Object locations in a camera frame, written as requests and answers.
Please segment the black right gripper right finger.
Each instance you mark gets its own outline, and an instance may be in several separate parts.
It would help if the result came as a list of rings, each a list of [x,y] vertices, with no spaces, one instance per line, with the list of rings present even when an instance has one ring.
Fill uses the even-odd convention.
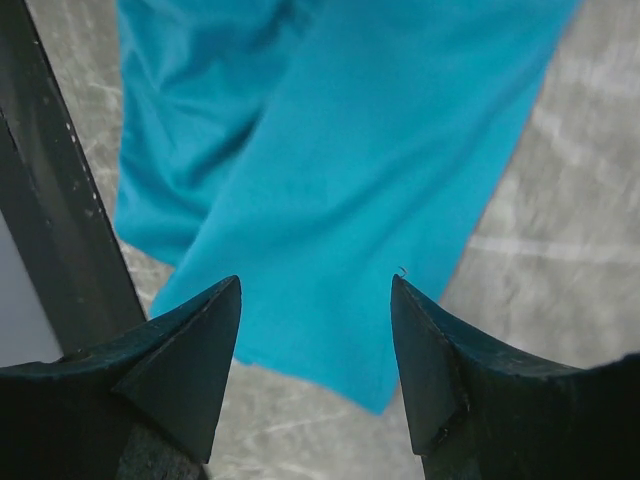
[[[428,479],[635,479],[639,357],[590,369],[514,348],[401,277],[393,342],[413,452]]]

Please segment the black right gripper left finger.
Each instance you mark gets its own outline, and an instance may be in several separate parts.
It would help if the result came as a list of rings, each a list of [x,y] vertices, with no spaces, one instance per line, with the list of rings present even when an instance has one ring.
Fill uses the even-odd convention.
[[[5,479],[203,479],[241,314],[230,276],[122,336],[1,371]]]

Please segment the teal t shirt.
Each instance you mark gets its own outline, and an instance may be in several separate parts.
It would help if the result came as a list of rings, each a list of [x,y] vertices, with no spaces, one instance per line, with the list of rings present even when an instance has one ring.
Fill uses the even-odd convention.
[[[392,277],[445,290],[574,1],[120,1],[115,228],[173,272],[165,314],[236,275],[235,356],[379,414]]]

